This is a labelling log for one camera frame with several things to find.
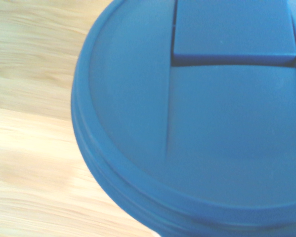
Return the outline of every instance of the wooden surface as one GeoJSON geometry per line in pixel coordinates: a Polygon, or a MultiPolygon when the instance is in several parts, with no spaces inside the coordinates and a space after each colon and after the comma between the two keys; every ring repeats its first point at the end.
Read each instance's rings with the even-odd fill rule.
{"type": "Polygon", "coordinates": [[[0,0],[0,237],[151,237],[87,169],[75,63],[110,0],[0,0]]]}

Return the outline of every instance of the blue lid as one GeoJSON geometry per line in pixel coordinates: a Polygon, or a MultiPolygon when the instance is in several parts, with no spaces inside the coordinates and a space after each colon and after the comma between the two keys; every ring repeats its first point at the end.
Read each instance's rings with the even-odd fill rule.
{"type": "Polygon", "coordinates": [[[71,103],[98,183],[163,237],[296,236],[296,0],[115,0],[71,103]]]}

